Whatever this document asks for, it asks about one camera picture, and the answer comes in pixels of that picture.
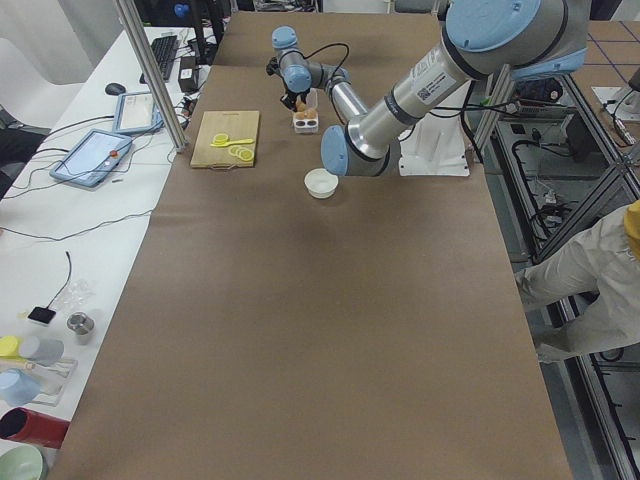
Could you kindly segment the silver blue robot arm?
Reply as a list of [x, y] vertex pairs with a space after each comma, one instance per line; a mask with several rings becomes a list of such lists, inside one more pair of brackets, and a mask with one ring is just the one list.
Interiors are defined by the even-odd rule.
[[381, 176], [401, 158], [399, 136], [460, 86], [508, 65], [512, 77], [542, 79], [579, 69], [587, 51], [588, 1], [454, 1], [441, 40], [372, 108], [356, 95], [340, 66], [309, 61], [295, 30], [271, 34], [276, 52], [267, 71], [285, 85], [289, 108], [312, 88], [326, 92], [342, 126], [326, 129], [323, 167], [337, 176]]

